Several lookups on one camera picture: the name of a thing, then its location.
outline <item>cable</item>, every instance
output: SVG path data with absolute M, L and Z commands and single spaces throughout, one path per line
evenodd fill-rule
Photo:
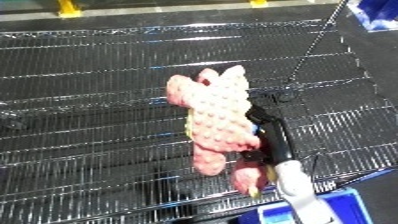
M 304 57 L 302 59 L 300 59 L 300 61 L 297 63 L 296 67 L 294 68 L 293 72 L 290 74 L 290 76 L 288 78 L 289 83 L 296 81 L 297 73 L 303 67 L 305 62 L 307 62 L 308 57 L 314 52 L 317 45 L 321 42 L 321 40 L 323 39 L 323 37 L 326 34 L 326 31 L 330 27 L 333 27 L 336 25 L 337 18 L 340 16 L 341 12 L 346 7 L 348 2 L 349 2 L 349 0 L 340 0 L 339 4 L 337 5 L 336 9 L 333 11 L 332 15 L 330 15 L 329 19 L 322 26 L 318 36 L 312 41 L 311 45 L 308 47 Z

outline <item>yellow marking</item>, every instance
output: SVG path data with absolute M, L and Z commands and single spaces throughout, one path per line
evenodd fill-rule
M 72 0 L 58 0 L 61 7 L 58 15 L 61 18 L 76 18 L 82 15 L 81 10 L 73 4 Z
M 250 0 L 252 8 L 265 8 L 268 6 L 267 0 Z

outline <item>pink stuffed toy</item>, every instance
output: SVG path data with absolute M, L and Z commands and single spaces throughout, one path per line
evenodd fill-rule
M 197 81 L 174 75 L 167 83 L 169 103 L 189 108 L 187 135 L 194 143 L 193 166 L 202 174 L 214 176 L 225 168 L 224 153 L 260 148 L 253 135 L 253 124 L 245 114 L 251 104 L 247 100 L 249 83 L 242 66 L 227 69 L 221 76 L 214 70 L 203 70 Z M 232 180 L 235 188 L 254 194 L 267 179 L 265 168 L 237 161 Z

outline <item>metal grid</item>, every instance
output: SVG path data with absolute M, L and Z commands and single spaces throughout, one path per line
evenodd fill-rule
M 334 29 L 278 92 L 324 21 L 0 33 L 1 223 L 206 220 L 279 200 L 238 195 L 191 166 L 186 110 L 165 84 L 241 64 L 250 97 L 283 116 L 318 192 L 345 175 L 397 165 L 396 111 Z

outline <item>blue bin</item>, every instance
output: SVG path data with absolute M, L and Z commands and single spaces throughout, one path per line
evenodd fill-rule
M 333 208 L 344 224 L 373 224 L 358 192 L 352 188 L 319 196 Z M 239 217 L 240 224 L 295 224 L 291 207 L 278 202 L 258 207 Z

